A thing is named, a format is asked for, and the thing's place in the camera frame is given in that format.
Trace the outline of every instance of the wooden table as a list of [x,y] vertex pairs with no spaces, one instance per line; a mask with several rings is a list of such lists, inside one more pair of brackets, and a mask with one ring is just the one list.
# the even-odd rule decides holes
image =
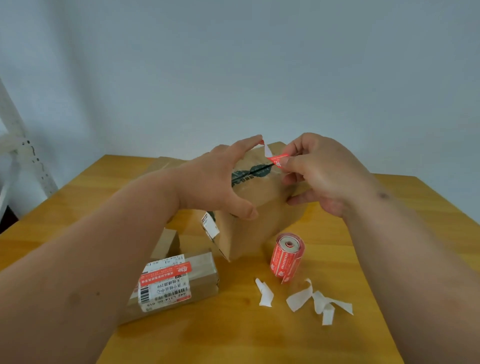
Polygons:
[[[0,235],[0,268],[58,235],[115,191],[138,176],[152,158],[104,156],[18,223]],[[415,177],[378,179],[474,269],[480,270],[480,226]],[[181,246],[212,246],[191,211],[181,211],[167,226]],[[160,312],[118,328],[100,363],[400,363],[385,321],[360,269],[343,221],[310,204],[288,228],[306,242],[295,279],[280,285],[263,251],[227,263],[216,255],[219,295]],[[274,239],[266,246],[273,246]],[[254,279],[275,294],[273,307],[259,307]],[[332,326],[323,327],[309,300],[291,312],[285,299],[306,287],[353,303],[354,316],[336,309]]]

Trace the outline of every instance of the forearm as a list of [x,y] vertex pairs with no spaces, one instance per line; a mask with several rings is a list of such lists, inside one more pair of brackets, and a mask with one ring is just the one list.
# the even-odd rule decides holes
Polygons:
[[344,220],[404,360],[478,362],[478,274],[384,191],[363,194]]
[[172,185],[167,173],[135,180],[1,272],[1,351],[16,361],[95,362],[178,209]]

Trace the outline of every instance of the package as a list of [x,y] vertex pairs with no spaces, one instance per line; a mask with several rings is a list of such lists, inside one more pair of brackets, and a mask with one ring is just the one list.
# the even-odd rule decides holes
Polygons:
[[[174,270],[175,273],[165,275],[167,279],[160,277],[160,272],[165,274]],[[119,317],[119,324],[218,294],[218,273],[211,251],[180,254],[180,241],[175,230],[164,229],[144,273],[140,282],[148,274],[158,279],[140,287],[140,298],[138,287],[133,291]]]
[[[274,155],[278,155],[285,144],[276,142],[268,146]],[[147,171],[177,167],[183,162],[160,157]],[[238,196],[253,203],[259,217],[246,221],[224,211],[199,215],[207,235],[228,261],[260,249],[267,239],[302,217],[307,205],[289,206],[286,201],[288,197],[306,191],[308,185],[301,182],[285,186],[282,184],[283,175],[281,169],[265,157],[264,147],[254,148],[235,165],[232,188]]]

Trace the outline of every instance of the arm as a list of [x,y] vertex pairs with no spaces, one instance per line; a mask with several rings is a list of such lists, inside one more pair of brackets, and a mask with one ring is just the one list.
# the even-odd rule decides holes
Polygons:
[[345,221],[360,265],[407,363],[480,361],[480,279],[444,248],[340,143],[304,134],[284,152],[312,189],[291,204],[319,201]]
[[94,363],[179,208],[256,216],[251,203],[231,189],[231,171],[260,140],[218,146],[181,167],[131,182],[62,236],[3,270],[3,360]]

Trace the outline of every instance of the person's right hand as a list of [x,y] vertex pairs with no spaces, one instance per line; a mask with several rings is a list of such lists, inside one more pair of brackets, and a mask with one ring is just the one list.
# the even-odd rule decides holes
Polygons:
[[312,189],[293,196],[289,205],[318,201],[322,208],[342,217],[345,207],[359,194],[383,190],[378,181],[346,147],[334,139],[304,133],[288,144],[280,160],[289,172],[284,184],[306,180]]

